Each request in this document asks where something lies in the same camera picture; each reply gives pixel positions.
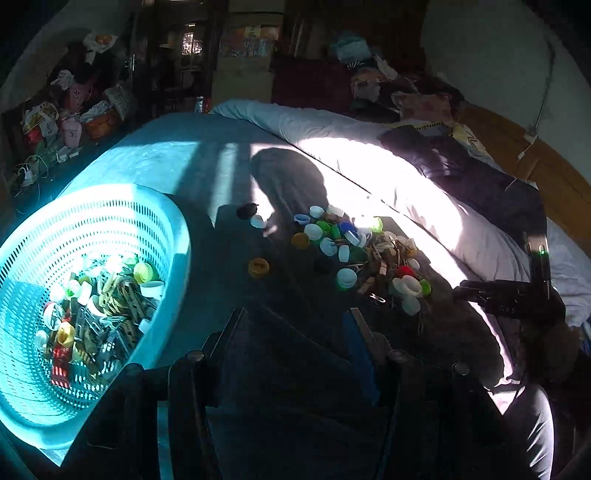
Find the window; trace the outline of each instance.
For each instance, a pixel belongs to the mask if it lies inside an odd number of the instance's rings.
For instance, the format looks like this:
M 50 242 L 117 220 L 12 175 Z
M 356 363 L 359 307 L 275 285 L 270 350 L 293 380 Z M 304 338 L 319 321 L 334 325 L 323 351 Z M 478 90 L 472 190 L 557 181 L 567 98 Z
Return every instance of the window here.
M 195 38 L 194 32 L 183 35 L 183 55 L 201 55 L 203 42 Z

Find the gray pants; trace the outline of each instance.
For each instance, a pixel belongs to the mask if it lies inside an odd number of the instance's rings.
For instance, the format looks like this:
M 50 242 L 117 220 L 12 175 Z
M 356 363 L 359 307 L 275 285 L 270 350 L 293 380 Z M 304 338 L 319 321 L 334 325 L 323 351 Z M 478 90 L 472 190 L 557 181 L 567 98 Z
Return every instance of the gray pants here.
M 554 423 L 546 392 L 528 385 L 504 415 L 509 430 L 540 480 L 550 480 L 554 456 Z

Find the cardboard box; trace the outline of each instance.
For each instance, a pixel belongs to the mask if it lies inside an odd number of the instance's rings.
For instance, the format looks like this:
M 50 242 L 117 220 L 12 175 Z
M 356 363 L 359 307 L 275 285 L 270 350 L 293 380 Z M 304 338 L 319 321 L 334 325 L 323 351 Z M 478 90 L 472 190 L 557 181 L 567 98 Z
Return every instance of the cardboard box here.
M 212 106 L 234 98 L 270 103 L 274 77 L 271 72 L 214 72 Z
M 226 22 L 217 57 L 218 71 L 267 72 L 283 15 L 232 15 Z
M 221 57 L 217 60 L 219 72 L 268 72 L 271 65 L 271 57 Z

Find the paper clip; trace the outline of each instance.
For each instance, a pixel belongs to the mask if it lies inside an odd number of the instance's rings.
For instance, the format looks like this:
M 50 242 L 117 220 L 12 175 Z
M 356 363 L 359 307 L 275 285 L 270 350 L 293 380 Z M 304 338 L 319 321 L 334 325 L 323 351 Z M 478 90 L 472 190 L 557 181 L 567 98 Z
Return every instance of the paper clip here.
M 378 297 L 375 293 L 370 293 L 369 298 L 380 303 L 386 303 L 386 301 L 382 297 Z

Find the wooden headboard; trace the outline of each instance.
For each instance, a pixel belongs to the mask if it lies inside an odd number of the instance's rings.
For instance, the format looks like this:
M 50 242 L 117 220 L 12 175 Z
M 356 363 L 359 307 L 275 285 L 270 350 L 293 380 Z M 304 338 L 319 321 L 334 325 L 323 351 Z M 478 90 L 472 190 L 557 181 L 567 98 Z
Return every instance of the wooden headboard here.
M 591 185 L 556 150 L 540 139 L 525 156 L 525 129 L 485 108 L 468 105 L 458 121 L 470 127 L 491 157 L 507 173 L 534 181 L 546 215 L 591 257 Z

